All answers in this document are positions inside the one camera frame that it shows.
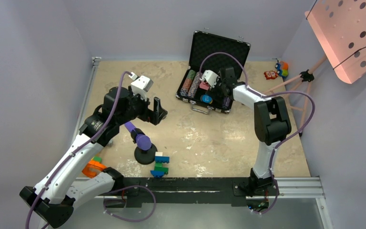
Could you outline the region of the orange toy piece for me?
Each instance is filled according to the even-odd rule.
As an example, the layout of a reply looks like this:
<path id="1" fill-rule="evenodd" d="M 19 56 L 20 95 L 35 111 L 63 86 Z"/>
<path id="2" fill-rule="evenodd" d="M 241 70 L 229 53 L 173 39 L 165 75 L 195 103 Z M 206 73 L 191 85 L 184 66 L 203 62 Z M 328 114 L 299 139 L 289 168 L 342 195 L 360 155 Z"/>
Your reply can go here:
<path id="1" fill-rule="evenodd" d="M 104 169 L 106 169 L 107 166 L 102 164 L 102 158 L 99 156 L 94 156 L 88 164 L 84 167 L 82 170 L 82 173 L 89 178 L 94 178 L 97 176 L 100 172 L 102 172 Z"/>

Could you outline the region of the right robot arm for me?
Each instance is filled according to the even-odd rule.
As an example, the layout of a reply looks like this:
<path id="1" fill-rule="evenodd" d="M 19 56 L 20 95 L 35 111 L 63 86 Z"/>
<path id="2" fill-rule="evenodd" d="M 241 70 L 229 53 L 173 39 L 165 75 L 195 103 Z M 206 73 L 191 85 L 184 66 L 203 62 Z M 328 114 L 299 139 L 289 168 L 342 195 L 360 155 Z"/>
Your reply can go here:
<path id="1" fill-rule="evenodd" d="M 254 131 L 259 140 L 256 162 L 248 183 L 238 188 L 249 196 L 260 195 L 273 185 L 275 154 L 292 126 L 282 97 L 267 98 L 244 82 L 239 82 L 233 67 L 221 68 L 216 88 L 224 96 L 252 108 Z"/>

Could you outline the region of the purple handheld massager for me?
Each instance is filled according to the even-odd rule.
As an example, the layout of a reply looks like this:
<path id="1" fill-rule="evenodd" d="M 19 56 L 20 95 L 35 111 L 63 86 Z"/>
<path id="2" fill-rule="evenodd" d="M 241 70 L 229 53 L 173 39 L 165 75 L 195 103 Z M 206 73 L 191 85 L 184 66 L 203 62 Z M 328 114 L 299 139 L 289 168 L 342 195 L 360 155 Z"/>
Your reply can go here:
<path id="1" fill-rule="evenodd" d="M 139 128 L 137 128 L 133 123 L 126 122 L 124 124 L 125 128 L 130 132 L 133 142 L 141 150 L 149 150 L 152 146 L 150 138 Z"/>

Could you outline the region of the aluminium table frame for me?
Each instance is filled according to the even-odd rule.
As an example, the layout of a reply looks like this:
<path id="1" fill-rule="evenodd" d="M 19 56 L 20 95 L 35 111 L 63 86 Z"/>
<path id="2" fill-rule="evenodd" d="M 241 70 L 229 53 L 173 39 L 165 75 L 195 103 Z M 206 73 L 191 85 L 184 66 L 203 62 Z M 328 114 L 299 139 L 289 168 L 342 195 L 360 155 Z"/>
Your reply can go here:
<path id="1" fill-rule="evenodd" d="M 266 80 L 263 72 L 273 69 L 273 61 L 246 62 L 245 70 L 249 76 L 249 84 L 263 93 L 285 91 L 281 77 Z M 139 127 L 144 127 L 145 133 L 157 146 L 162 145 L 162 152 L 171 153 L 172 176 L 170 177 L 244 177 L 249 176 L 250 163 L 256 160 L 256 142 L 253 131 L 253 120 L 250 108 L 245 108 L 235 102 L 229 115 L 211 111 L 210 115 L 200 114 L 190 110 L 188 102 L 182 102 L 175 97 L 177 87 L 188 70 L 188 61 L 112 61 L 94 60 L 88 86 L 85 90 L 78 126 L 82 117 L 86 118 L 99 102 L 103 101 L 104 92 L 118 85 L 120 74 L 125 70 L 148 76 L 154 80 L 154 86 L 149 91 L 152 99 L 158 96 L 162 99 L 169 114 L 158 125 L 166 133 L 148 123 L 135 121 Z M 127 137 L 127 130 L 121 128 L 121 133 L 115 138 L 116 145 L 106 147 L 99 153 L 106 165 L 116 166 L 127 176 L 138 177 L 149 175 L 149 167 L 138 165 L 127 150 L 132 150 L 132 141 Z M 295 136 L 280 147 L 278 153 L 278 174 L 284 174 L 278 183 L 280 196 L 273 210 L 278 209 L 284 200 L 291 202 L 312 202 L 317 205 L 317 212 L 326 208 L 325 196 L 319 178 L 310 178 L 307 172 L 306 158 L 301 146 L 300 137 Z M 303 178 L 288 177 L 301 175 Z"/>

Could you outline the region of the red toy card pack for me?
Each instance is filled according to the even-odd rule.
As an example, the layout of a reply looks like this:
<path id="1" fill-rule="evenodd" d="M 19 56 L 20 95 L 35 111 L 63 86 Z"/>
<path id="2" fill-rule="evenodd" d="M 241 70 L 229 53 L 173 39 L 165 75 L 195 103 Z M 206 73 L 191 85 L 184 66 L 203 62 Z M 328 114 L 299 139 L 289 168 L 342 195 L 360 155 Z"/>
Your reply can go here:
<path id="1" fill-rule="evenodd" d="M 271 70 L 271 71 L 264 72 L 264 77 L 266 78 L 266 80 L 274 80 L 274 79 L 278 78 L 279 75 L 277 74 L 276 71 Z"/>

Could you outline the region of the black aluminium poker case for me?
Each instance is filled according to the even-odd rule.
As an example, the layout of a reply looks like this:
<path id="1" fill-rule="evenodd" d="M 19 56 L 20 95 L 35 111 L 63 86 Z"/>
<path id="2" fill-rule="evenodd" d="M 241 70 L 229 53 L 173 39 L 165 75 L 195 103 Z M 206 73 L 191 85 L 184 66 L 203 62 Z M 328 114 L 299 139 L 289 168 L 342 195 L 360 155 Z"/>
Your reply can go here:
<path id="1" fill-rule="evenodd" d="M 219 73 L 221 68 L 234 67 L 235 75 L 240 79 L 250 49 L 251 45 L 244 41 L 226 38 L 204 31 L 195 31 L 193 33 L 188 68 L 181 79 L 175 97 L 178 100 L 189 103 L 193 111 L 205 115 L 208 115 L 211 111 L 229 114 L 233 101 L 231 100 L 229 110 L 223 109 L 222 103 L 224 98 L 220 98 L 211 87 L 208 91 L 198 87 L 194 98 L 181 96 L 180 90 L 189 70 L 194 70 L 196 73 L 203 73 L 205 70 L 212 70 L 215 73 Z M 213 102 L 211 104 L 201 102 L 200 97 L 203 94 L 212 97 Z"/>

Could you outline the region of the pink playing card deck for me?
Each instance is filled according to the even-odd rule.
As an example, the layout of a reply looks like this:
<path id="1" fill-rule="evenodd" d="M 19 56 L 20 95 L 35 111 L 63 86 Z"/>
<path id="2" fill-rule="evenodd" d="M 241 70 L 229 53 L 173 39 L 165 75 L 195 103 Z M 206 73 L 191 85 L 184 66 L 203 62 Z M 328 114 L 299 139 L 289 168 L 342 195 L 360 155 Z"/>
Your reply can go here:
<path id="1" fill-rule="evenodd" d="M 203 89 L 203 90 L 208 91 L 208 90 L 209 90 L 209 88 L 210 88 L 210 86 L 209 86 L 209 84 L 208 84 L 208 83 L 201 82 L 201 83 L 199 84 L 199 88 L 200 88 L 200 89 Z"/>

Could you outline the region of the pink music stand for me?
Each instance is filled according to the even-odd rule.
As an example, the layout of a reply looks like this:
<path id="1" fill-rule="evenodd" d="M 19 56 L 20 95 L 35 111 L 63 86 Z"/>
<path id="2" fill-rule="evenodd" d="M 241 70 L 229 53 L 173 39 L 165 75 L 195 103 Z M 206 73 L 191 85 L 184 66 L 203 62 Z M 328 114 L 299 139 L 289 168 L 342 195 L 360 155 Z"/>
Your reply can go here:
<path id="1" fill-rule="evenodd" d="M 312 69 L 315 113 L 303 135 L 366 136 L 366 0 L 308 0 L 282 60 L 289 85 Z"/>

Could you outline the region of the blue green toy brick stack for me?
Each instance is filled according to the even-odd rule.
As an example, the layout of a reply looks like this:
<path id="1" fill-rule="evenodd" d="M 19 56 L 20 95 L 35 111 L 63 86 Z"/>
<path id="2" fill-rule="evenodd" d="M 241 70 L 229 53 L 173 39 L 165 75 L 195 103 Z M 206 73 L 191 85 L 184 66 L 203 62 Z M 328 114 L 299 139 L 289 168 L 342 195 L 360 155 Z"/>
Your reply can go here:
<path id="1" fill-rule="evenodd" d="M 154 169 L 150 171 L 154 178 L 161 178 L 169 174 L 169 168 L 164 166 L 164 164 L 170 163 L 168 156 L 164 156 L 163 152 L 155 152 L 154 161 Z"/>

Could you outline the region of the black base bar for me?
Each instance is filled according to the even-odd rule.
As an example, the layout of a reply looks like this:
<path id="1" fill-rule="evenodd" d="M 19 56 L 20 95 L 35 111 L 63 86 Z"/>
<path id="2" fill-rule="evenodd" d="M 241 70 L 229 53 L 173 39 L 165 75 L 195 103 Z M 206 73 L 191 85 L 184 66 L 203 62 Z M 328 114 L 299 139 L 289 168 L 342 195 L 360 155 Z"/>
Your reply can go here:
<path id="1" fill-rule="evenodd" d="M 257 199 L 267 201 L 278 194 L 277 185 L 253 188 L 247 177 L 125 177 L 107 195 L 122 196 L 128 208 L 143 203 L 229 204 L 254 208 Z"/>

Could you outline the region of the colourful toy car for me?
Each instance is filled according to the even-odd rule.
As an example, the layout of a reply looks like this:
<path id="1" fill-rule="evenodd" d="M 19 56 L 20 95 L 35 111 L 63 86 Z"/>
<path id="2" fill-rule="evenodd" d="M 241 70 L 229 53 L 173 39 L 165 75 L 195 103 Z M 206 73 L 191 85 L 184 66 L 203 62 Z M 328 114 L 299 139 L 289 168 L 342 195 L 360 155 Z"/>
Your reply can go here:
<path id="1" fill-rule="evenodd" d="M 286 78 L 288 76 L 288 63 L 277 61 L 275 64 L 276 72 L 279 76 Z"/>

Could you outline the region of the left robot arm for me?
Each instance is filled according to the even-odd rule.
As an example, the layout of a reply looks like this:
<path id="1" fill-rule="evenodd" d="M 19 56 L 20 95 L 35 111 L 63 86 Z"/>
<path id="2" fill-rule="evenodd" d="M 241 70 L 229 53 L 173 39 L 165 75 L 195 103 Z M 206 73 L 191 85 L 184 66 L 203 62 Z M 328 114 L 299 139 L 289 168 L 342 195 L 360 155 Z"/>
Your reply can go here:
<path id="1" fill-rule="evenodd" d="M 149 105 L 149 99 L 142 99 L 131 87 L 111 88 L 103 103 L 86 118 L 69 150 L 52 171 L 35 186 L 25 186 L 20 191 L 30 212 L 35 212 L 55 229 L 90 199 L 105 193 L 118 195 L 126 190 L 124 176 L 112 167 L 105 168 L 81 186 L 73 186 L 73 182 L 90 159 L 119 133 L 121 125 L 135 118 L 157 125 L 167 116 L 158 97 L 153 99 L 152 110 Z"/>

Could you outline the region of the blue dealer button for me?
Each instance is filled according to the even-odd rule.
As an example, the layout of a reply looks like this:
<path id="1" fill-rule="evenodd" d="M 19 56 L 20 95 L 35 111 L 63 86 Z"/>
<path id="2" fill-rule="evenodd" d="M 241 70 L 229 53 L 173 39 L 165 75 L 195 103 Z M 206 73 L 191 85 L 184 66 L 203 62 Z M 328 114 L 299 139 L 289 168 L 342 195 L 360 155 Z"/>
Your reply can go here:
<path id="1" fill-rule="evenodd" d="M 211 104 L 213 102 L 212 97 L 210 97 L 206 94 L 201 95 L 200 100 L 201 100 L 201 102 L 206 103 L 206 104 Z"/>

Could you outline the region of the green and red chip row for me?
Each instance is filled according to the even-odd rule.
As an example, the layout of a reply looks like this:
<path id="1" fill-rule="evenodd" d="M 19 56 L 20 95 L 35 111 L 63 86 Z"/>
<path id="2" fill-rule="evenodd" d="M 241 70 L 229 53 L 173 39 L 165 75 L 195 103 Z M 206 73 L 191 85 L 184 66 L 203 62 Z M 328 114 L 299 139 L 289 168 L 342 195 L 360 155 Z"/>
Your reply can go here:
<path id="1" fill-rule="evenodd" d="M 180 90 L 180 95 L 181 96 L 186 96 L 188 94 L 188 91 L 189 91 L 189 89 L 191 87 L 191 84 L 192 84 L 192 82 L 194 80 L 195 75 L 196 75 L 196 71 L 189 70 L 189 72 L 188 72 L 188 74 L 187 74 L 187 76 L 185 78 L 185 81 L 184 81 L 184 83 L 183 83 L 183 85 L 181 87 L 181 90 Z"/>

